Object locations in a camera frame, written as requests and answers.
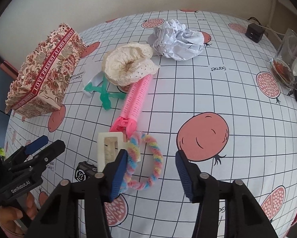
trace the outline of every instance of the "floral tissue box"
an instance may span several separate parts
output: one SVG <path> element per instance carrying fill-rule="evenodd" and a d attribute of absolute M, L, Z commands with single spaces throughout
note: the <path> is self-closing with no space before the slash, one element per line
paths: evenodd
<path fill-rule="evenodd" d="M 60 109 L 86 45 L 78 33 L 63 23 L 27 56 L 6 100 L 10 109 L 32 118 Z"/>

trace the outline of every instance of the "multicolored hair tie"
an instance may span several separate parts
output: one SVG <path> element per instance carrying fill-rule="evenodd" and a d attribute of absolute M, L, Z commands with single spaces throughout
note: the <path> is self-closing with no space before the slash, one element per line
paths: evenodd
<path fill-rule="evenodd" d="M 142 141 L 147 143 L 150 147 L 154 159 L 153 173 L 145 182 L 139 182 L 131 179 L 138 162 L 140 161 L 141 153 L 139 147 Z M 121 184 L 120 193 L 125 192 L 128 188 L 144 190 L 153 186 L 154 182 L 156 182 L 156 180 L 160 177 L 163 167 L 163 155 L 157 145 L 156 139 L 145 133 L 134 132 L 127 144 L 127 153 L 127 171 Z"/>

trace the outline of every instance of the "blue gripper pad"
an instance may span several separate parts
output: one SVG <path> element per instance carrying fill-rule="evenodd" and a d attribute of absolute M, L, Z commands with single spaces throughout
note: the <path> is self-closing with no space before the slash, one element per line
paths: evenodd
<path fill-rule="evenodd" d="M 178 150 L 175 154 L 176 168 L 181 179 L 186 197 L 190 202 L 195 201 L 195 191 L 199 189 L 198 176 L 201 171 L 196 164 L 190 163 L 182 150 Z"/>
<path fill-rule="evenodd" d="M 32 155 L 37 150 L 41 149 L 43 146 L 48 144 L 48 137 L 43 135 L 40 138 L 33 141 L 31 144 L 26 146 L 25 154 L 26 155 Z"/>
<path fill-rule="evenodd" d="M 103 170 L 108 182 L 111 183 L 111 201 L 119 196 L 120 187 L 126 171 L 127 151 L 125 149 L 121 149 L 115 161 L 108 163 Z"/>

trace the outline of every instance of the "yellow-green object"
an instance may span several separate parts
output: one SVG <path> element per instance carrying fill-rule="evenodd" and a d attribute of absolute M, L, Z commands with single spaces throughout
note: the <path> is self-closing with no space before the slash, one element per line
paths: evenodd
<path fill-rule="evenodd" d="M 5 150 L 3 148 L 0 148 L 0 155 L 1 156 L 6 156 Z"/>
<path fill-rule="evenodd" d="M 89 83 L 84 88 L 87 92 L 96 91 L 100 93 L 100 100 L 102 101 L 102 106 L 105 110 L 111 109 L 111 101 L 109 97 L 119 98 L 119 99 L 125 99 L 126 94 L 119 92 L 119 93 L 109 93 L 107 92 L 107 79 L 105 76 L 103 76 L 103 83 L 101 87 L 92 86 L 92 83 Z"/>

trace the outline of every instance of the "black cube charger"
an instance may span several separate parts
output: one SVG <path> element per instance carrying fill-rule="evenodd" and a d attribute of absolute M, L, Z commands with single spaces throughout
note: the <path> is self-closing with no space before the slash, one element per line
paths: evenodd
<path fill-rule="evenodd" d="M 262 39 L 263 34 L 264 28 L 255 23 L 251 23 L 248 25 L 246 36 L 253 42 L 258 43 Z"/>

